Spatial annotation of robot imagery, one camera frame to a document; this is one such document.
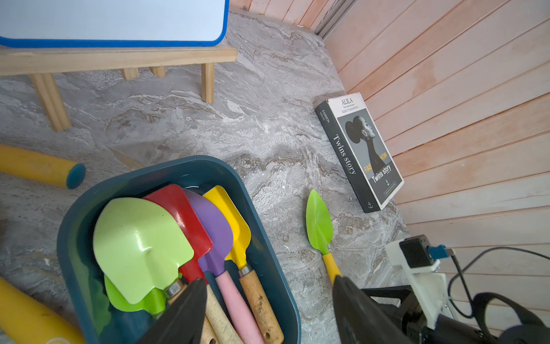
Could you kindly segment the lime shovel wooden handle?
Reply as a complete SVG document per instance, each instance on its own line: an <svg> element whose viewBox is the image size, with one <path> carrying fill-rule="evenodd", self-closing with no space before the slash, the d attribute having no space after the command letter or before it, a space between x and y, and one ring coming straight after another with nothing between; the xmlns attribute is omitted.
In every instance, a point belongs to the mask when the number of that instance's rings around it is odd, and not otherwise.
<svg viewBox="0 0 550 344"><path fill-rule="evenodd" d="M123 312L146 311L154 319L150 327L190 285L178 269L192 260L193 248L173 216L148 200L109 201L95 224L93 252L111 305ZM217 341L205 317L200 343Z"/></svg>

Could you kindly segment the green trowel yellow handle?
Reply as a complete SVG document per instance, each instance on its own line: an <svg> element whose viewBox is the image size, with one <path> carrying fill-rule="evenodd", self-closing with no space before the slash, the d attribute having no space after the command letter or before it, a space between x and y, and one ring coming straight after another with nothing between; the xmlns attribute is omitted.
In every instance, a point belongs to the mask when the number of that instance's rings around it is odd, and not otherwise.
<svg viewBox="0 0 550 344"><path fill-rule="evenodd" d="M342 275L329 251L334 228L329 210L316 190L311 190L307 200L306 228L309 243L314 249L321 252L330 282L333 285L336 276Z"/></svg>

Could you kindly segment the purple trowel pink handle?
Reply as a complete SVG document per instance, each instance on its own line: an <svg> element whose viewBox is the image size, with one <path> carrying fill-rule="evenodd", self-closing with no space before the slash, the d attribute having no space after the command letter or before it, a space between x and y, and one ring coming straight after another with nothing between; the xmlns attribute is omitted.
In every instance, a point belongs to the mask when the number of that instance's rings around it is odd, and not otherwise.
<svg viewBox="0 0 550 344"><path fill-rule="evenodd" d="M225 268L226 257L233 248L231 226L221 211L208 199L188 189L184 192L213 242L213 249L199 259L201 269L215 276L233 326L243 343L263 343L263 336L249 306Z"/></svg>

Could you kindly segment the yellow shovel blue tip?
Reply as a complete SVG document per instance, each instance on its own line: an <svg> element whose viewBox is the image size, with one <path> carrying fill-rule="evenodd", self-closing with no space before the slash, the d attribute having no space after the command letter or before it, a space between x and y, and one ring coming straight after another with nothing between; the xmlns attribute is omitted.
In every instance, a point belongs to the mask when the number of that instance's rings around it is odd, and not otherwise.
<svg viewBox="0 0 550 344"><path fill-rule="evenodd" d="M1 280L1 329L15 343L84 343L83 334L45 305Z"/></svg>

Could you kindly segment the red shovel wooden handle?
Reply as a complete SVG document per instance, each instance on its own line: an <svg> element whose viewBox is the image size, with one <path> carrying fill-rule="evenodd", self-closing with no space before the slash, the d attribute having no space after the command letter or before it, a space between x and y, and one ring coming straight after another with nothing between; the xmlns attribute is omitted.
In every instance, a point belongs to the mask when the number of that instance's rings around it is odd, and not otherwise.
<svg viewBox="0 0 550 344"><path fill-rule="evenodd" d="M194 256L192 260L179 267L179 272L189 282L204 278L205 275L202 268L200 268L199 259L213 249L213 242L194 212L184 190L178 185L171 184L150 193L145 196L145 199L162 206L173 216L193 248ZM241 343L241 338L223 311L211 286L206 285L206 290L208 295L206 317L219 342Z"/></svg>

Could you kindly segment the dark teal storage box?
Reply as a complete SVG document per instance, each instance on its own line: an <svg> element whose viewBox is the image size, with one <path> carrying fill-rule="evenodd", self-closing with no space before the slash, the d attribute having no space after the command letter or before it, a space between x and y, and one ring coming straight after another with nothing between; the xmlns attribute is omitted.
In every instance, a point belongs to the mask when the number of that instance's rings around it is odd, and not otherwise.
<svg viewBox="0 0 550 344"><path fill-rule="evenodd" d="M198 194L215 186L227 191L251 230L246 260L259 276L284 341L300 343L299 309L249 193L232 167L211 156L190 156L107 179L70 207L58 232L57 257L85 341L137 343L151 327L153 318L147 312L122 312L110 305L93 254L93 229L111 199L142 197L169 184Z"/></svg>

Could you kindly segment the yellow shovel wooden handle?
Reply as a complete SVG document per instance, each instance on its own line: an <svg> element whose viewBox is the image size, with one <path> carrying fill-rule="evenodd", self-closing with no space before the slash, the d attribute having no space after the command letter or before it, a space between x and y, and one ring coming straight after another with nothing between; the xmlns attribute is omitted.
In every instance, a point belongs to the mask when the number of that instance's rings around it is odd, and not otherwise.
<svg viewBox="0 0 550 344"><path fill-rule="evenodd" d="M243 343L283 343L279 321L256 271L246 259L246 250L252 240L249 225L222 186L213 187L203 197L220 210L232 230L233 245L226 259L239 268L239 281L245 295L237 290L228 272L217 276L216 283L237 333Z"/></svg>

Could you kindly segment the white board blue frame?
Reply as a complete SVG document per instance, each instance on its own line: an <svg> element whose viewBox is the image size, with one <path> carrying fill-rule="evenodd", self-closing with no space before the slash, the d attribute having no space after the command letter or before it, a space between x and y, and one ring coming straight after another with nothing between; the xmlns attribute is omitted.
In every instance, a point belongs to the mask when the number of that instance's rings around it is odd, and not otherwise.
<svg viewBox="0 0 550 344"><path fill-rule="evenodd" d="M228 1L1 2L1 45L12 48L213 47Z"/></svg>

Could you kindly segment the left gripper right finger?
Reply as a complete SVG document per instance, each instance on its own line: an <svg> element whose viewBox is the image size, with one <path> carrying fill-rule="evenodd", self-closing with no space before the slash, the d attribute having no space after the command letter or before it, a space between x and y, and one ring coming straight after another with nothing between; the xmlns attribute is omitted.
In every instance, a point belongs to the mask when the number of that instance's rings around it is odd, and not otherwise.
<svg viewBox="0 0 550 344"><path fill-rule="evenodd" d="M341 343L410 342L376 303L349 278L335 278L332 300Z"/></svg>

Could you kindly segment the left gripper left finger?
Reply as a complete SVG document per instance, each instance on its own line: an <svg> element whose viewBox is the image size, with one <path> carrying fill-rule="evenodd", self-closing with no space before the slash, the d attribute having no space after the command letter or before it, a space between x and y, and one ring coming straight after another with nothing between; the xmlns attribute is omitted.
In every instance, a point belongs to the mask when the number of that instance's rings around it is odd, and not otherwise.
<svg viewBox="0 0 550 344"><path fill-rule="evenodd" d="M206 281L196 279L137 343L200 343L206 301Z"/></svg>

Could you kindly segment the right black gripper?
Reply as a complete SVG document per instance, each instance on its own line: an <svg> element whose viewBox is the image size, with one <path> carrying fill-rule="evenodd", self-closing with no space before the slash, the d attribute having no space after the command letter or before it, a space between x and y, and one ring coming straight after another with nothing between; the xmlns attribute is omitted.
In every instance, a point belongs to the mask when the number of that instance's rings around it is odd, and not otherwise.
<svg viewBox="0 0 550 344"><path fill-rule="evenodd" d="M444 315L436 328L427 327L427 320L411 286L363 289L379 309L410 340L409 343L506 343L507 334L496 337Z"/></svg>

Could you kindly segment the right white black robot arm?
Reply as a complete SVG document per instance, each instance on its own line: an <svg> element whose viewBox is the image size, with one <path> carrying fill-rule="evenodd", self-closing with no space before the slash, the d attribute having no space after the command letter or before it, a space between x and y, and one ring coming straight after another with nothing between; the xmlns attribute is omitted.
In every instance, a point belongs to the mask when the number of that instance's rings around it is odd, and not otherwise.
<svg viewBox="0 0 550 344"><path fill-rule="evenodd" d="M399 299L400 306L377 303L379 309L414 343L548 343L549 328L533 312L520 304L492 292L478 293L473 299L474 318L478 328L439 315L435 329L430 329L411 286L369 288L362 292L370 298ZM488 304L498 299L505 302L517 315L520 324L512 326L495 337L488 331L486 311Z"/></svg>

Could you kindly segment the black cover book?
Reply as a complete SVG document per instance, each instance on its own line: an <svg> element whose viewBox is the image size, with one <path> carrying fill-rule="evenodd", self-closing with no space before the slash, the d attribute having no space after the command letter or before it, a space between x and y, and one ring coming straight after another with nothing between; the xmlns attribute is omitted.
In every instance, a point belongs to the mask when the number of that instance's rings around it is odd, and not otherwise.
<svg viewBox="0 0 550 344"><path fill-rule="evenodd" d="M363 212L383 210L404 186L361 94L323 100L315 113Z"/></svg>

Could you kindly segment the small wooden easel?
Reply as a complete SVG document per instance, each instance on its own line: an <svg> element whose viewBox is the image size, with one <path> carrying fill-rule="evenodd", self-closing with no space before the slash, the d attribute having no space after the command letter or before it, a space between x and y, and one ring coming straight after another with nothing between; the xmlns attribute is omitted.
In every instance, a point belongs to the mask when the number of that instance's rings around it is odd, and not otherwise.
<svg viewBox="0 0 550 344"><path fill-rule="evenodd" d="M164 48L1 48L1 76L28 75L56 132L72 127L55 73L94 70L120 70L127 81L139 76L140 68L149 68L166 76L166 67L201 66L201 97L213 103L214 67L217 63L235 62L238 50L227 47Z"/></svg>

